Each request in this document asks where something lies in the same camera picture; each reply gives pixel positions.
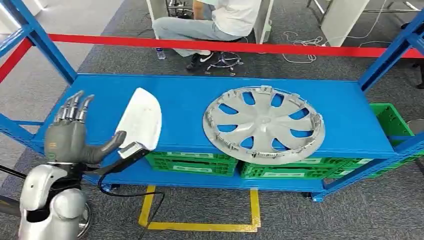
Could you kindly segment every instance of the white cable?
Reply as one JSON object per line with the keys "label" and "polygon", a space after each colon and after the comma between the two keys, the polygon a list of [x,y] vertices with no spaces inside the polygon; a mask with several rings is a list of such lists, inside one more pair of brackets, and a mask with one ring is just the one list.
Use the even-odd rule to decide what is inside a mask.
{"label": "white cable", "polygon": [[[323,41],[323,37],[322,36],[318,36],[317,38],[314,39],[310,39],[310,40],[290,40],[289,39],[289,33],[294,34],[296,37],[298,36],[298,34],[294,31],[285,31],[282,34],[285,35],[287,41],[289,43],[292,43],[293,45],[302,45],[302,46],[318,46],[320,47],[321,45],[319,45],[320,42]],[[307,59],[309,59],[309,61],[292,61],[292,60],[288,60],[285,54],[282,54],[282,57],[289,63],[292,64],[311,64],[313,63],[315,60],[317,60],[317,56],[313,55],[313,54],[308,54],[307,55]]]}
{"label": "white cable", "polygon": [[[375,18],[374,24],[372,25],[372,27],[369,29],[368,33],[365,36],[338,36],[338,37],[333,37],[328,39],[324,44],[320,44],[324,38],[322,36],[318,36],[314,39],[311,40],[290,40],[289,39],[289,34],[288,33],[292,33],[294,34],[296,37],[298,36],[298,34],[296,32],[293,31],[285,31],[283,32],[283,34],[286,36],[286,39],[289,43],[292,43],[293,45],[302,45],[302,46],[317,46],[317,47],[324,47],[326,46],[326,44],[333,40],[333,39],[340,39],[340,38],[351,38],[351,39],[365,39],[367,38],[374,30],[374,28],[376,27],[380,16],[383,12],[383,9],[386,5],[387,0],[384,0],[383,4],[381,5],[380,8],[380,12],[378,13],[377,17]],[[370,43],[391,43],[391,42],[387,42],[387,41],[369,41],[369,42],[363,42],[359,45],[359,47],[361,47],[362,45],[365,44],[370,44]],[[307,58],[309,59],[309,61],[292,61],[292,60],[288,60],[285,54],[282,54],[282,57],[289,63],[293,63],[293,64],[310,64],[313,63],[315,60],[317,60],[317,56],[313,55],[313,54],[308,54]]]}
{"label": "white cable", "polygon": [[363,42],[363,43],[361,43],[361,44],[358,46],[358,48],[362,47],[362,45],[365,45],[365,44],[372,44],[372,43],[391,44],[391,42],[390,42],[390,41],[367,41],[367,42]]}

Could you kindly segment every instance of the blue metal beam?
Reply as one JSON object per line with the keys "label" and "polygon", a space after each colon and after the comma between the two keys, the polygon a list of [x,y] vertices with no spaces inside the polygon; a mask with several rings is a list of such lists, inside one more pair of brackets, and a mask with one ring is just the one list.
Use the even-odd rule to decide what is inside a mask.
{"label": "blue metal beam", "polygon": [[26,126],[42,126],[44,122],[42,121],[19,121],[14,120],[14,122],[18,125],[26,125]]}
{"label": "blue metal beam", "polygon": [[19,126],[13,120],[10,120],[5,115],[0,113],[0,132],[18,141],[19,143],[31,148],[37,153],[44,154],[42,147],[39,147],[31,142],[33,134],[25,128]]}
{"label": "blue metal beam", "polygon": [[364,166],[357,168],[355,171],[347,174],[346,176],[337,179],[336,181],[327,184],[325,191],[321,193],[313,193],[312,199],[317,200],[323,199],[325,196],[334,193],[341,188],[344,188],[350,184],[360,181],[367,176],[374,174],[380,170],[387,168],[395,163],[398,163],[406,158],[409,158],[416,153],[424,150],[424,133],[413,136],[406,141],[402,142],[394,148],[399,155],[389,159],[374,159]]}
{"label": "blue metal beam", "polygon": [[20,29],[10,34],[0,43],[0,57],[4,56],[9,50],[19,44],[32,30],[33,29],[29,25],[23,25]]}
{"label": "blue metal beam", "polygon": [[423,28],[421,27],[423,22],[424,11],[422,10],[393,40],[381,57],[379,57],[361,76],[359,85],[362,91],[368,91],[411,47],[411,44],[407,40],[411,34],[416,33],[419,36],[423,34]]}
{"label": "blue metal beam", "polygon": [[407,37],[409,44],[416,48],[422,55],[424,55],[424,39],[416,33],[412,33]]}
{"label": "blue metal beam", "polygon": [[22,26],[29,25],[32,32],[29,33],[29,39],[36,45],[40,51],[56,67],[64,79],[71,85],[77,77],[77,72],[72,68],[66,58],[59,51],[58,47],[50,40],[47,33],[34,18],[22,0],[0,0],[4,7]]}

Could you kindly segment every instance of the green plastic crate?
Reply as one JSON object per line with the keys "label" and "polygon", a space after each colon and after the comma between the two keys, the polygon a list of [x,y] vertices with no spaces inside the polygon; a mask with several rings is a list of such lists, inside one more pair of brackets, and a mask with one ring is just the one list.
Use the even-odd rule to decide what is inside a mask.
{"label": "green plastic crate", "polygon": [[[393,106],[393,104],[371,103],[370,106],[386,136],[414,136],[414,133],[409,129],[407,123],[401,117],[401,115],[396,110],[395,106]],[[390,143],[393,147],[399,145],[401,142],[401,140],[390,140]],[[369,178],[377,178],[382,174],[392,169],[396,169],[406,163],[409,163],[423,155],[424,151],[416,154],[415,156],[404,159],[401,162],[388,166],[386,169],[380,170],[374,173],[373,175],[370,175]],[[352,172],[356,168],[359,168],[362,165],[366,164],[366,162],[369,162],[370,160],[371,159],[365,159],[361,160],[360,162],[355,162],[355,160],[353,160],[352,164],[343,166],[343,168],[338,169],[333,174],[328,176],[328,178],[341,178],[344,175]]]}
{"label": "green plastic crate", "polygon": [[[393,104],[371,103],[370,106],[386,136],[414,136]],[[401,140],[390,140],[393,147],[401,142]]]}
{"label": "green plastic crate", "polygon": [[[387,168],[385,168],[383,170],[380,170],[380,171],[378,171],[378,172],[370,175],[368,178],[370,178],[370,179],[378,178],[381,175],[387,173],[388,171],[393,170],[393,169],[397,169],[400,166],[403,166],[403,165],[405,165],[407,163],[410,163],[410,162],[412,162],[415,159],[416,159],[416,157],[409,157],[409,158],[407,158],[405,160],[402,160],[401,162],[395,163],[395,164],[393,164],[391,166],[388,166]],[[333,174],[329,175],[327,178],[329,178],[329,179],[338,179],[338,178],[341,178],[341,177],[349,174],[350,172],[353,172],[355,169],[356,168],[347,168],[347,167],[346,168],[341,168],[341,169],[336,170]]]}
{"label": "green plastic crate", "polygon": [[244,162],[241,177],[244,179],[281,179],[281,178],[303,178],[324,179],[336,168],[333,167],[308,167],[283,165],[261,165]]}
{"label": "green plastic crate", "polygon": [[238,160],[226,154],[193,152],[151,152],[146,156],[158,171],[172,171],[218,176],[233,176]]}
{"label": "green plastic crate", "polygon": [[334,168],[345,165],[352,160],[350,158],[323,157],[323,158],[305,158],[300,161],[284,164],[284,167],[317,167],[317,168]]}

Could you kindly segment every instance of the black cable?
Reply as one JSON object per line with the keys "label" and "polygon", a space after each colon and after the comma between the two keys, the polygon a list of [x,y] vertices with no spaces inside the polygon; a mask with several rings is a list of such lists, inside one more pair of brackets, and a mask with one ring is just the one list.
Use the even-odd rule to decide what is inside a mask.
{"label": "black cable", "polygon": [[106,177],[108,174],[110,174],[113,170],[114,170],[114,168],[110,169],[109,171],[107,171],[105,174],[103,174],[103,175],[102,175],[102,176],[98,179],[97,187],[98,187],[98,189],[100,190],[100,192],[102,192],[102,193],[104,193],[104,194],[106,194],[106,195],[112,196],[112,197],[123,197],[123,198],[128,198],[128,197],[141,197],[141,196],[146,196],[146,195],[156,195],[156,194],[160,194],[160,195],[162,195],[162,197],[160,198],[159,204],[157,205],[157,207],[156,207],[156,208],[154,209],[154,211],[152,212],[152,215],[151,215],[150,219],[147,219],[147,224],[146,224],[146,226],[144,227],[143,231],[141,232],[140,237],[138,238],[139,240],[141,240],[141,239],[144,237],[144,235],[145,235],[145,233],[146,233],[146,230],[149,228],[149,225],[150,225],[150,223],[152,222],[153,218],[155,217],[156,213],[158,212],[159,208],[161,207],[162,202],[163,202],[163,201],[164,201],[164,199],[165,199],[165,193],[164,193],[164,192],[162,192],[162,191],[143,192],[143,193],[136,193],[136,194],[116,194],[116,193],[108,192],[108,191],[106,191],[106,190],[104,190],[104,189],[103,189],[103,187],[102,187],[102,183],[103,183],[103,180],[105,179],[105,177]]}
{"label": "black cable", "polygon": [[18,178],[21,178],[21,179],[27,178],[27,175],[25,175],[25,174],[23,174],[21,172],[15,171],[15,170],[13,170],[11,168],[5,167],[3,165],[0,165],[0,171],[3,171],[5,173],[8,173],[10,175],[13,175],[13,176],[18,177]]}

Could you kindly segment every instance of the white panel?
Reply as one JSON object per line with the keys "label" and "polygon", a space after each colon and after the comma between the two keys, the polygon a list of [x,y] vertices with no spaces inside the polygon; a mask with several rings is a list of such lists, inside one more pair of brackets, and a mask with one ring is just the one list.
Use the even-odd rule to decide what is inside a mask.
{"label": "white panel", "polygon": [[271,16],[271,10],[273,9],[274,0],[262,0],[257,15],[256,22],[254,23],[254,37],[256,38],[257,44],[264,43],[265,37],[265,25],[268,24]]}
{"label": "white panel", "polygon": [[330,46],[343,44],[369,1],[333,0],[321,26]]}
{"label": "white panel", "polygon": [[151,20],[168,17],[165,0],[146,0]]}

